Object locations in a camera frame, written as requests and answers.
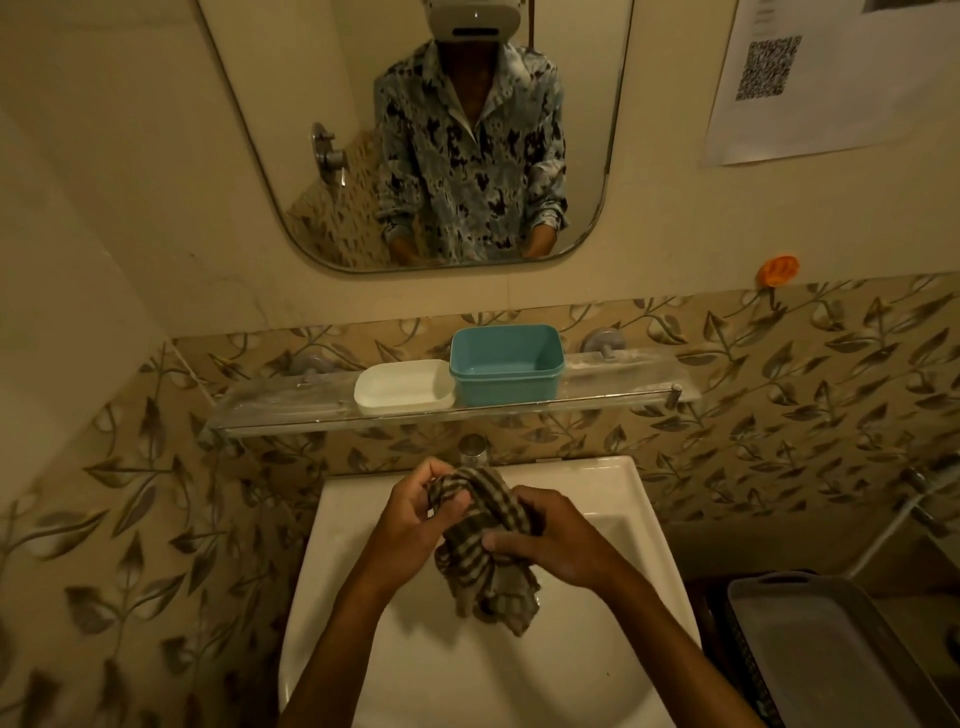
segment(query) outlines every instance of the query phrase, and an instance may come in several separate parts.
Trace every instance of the glass shelf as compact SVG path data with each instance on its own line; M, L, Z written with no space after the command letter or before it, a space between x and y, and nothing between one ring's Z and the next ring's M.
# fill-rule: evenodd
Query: glass shelf
M484 407L467 407L457 401L439 412L379 417L364 415L353 400L360 372L254 379L232 387L217 403L207 426L242 439L656 402L673 409L678 402L700 398L700 391L675 356L646 350L606 354L607 358L600 352L568 354L554 400Z

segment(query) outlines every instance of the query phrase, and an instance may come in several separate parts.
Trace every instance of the white sink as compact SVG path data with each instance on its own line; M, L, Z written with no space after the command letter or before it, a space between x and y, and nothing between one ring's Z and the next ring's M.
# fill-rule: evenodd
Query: white sink
M629 457L499 468L510 485L568 496L637 566L699 643L684 585ZM307 546L280 656L286 706L333 598L383 509L396 475L330 480ZM540 569L540 613L514 637L460 619L432 563L380 621L354 725L360 728L657 728L669 716L626 638L592 593Z

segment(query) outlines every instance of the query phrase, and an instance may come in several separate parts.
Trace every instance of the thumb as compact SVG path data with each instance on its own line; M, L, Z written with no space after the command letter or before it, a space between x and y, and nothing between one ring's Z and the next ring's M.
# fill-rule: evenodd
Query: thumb
M513 531L487 531L483 535L483 548L492 553L504 553L521 559L537 561L540 554L540 539Z
M429 535L431 541L438 542L444 531L463 519L470 501L469 491L459 491L456 496L444 501L433 518L422 523L420 528Z

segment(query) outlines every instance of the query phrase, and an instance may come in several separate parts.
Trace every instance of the vr headset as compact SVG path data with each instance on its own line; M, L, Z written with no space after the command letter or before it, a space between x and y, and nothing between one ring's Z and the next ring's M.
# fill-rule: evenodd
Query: vr headset
M423 0L427 23L441 43L505 43L520 27L521 0Z

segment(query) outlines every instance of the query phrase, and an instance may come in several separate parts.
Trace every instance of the mirror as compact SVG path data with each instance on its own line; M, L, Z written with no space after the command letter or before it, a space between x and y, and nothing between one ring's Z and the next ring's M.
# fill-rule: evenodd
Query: mirror
M352 273L531 262L600 212L633 0L200 0L293 242Z

